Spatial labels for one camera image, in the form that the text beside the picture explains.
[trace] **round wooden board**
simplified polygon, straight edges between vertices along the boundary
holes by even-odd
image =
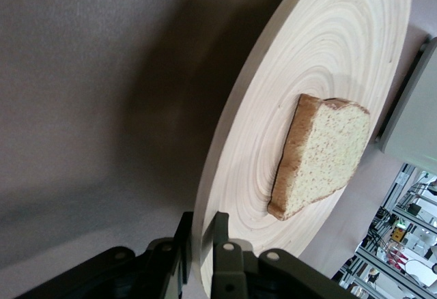
[[[256,254],[299,256],[343,190],[286,221],[266,211],[301,93],[382,110],[404,43],[411,0],[283,0],[249,55],[223,110],[203,169],[193,221],[193,263],[209,293],[208,227],[228,212],[229,236]]]

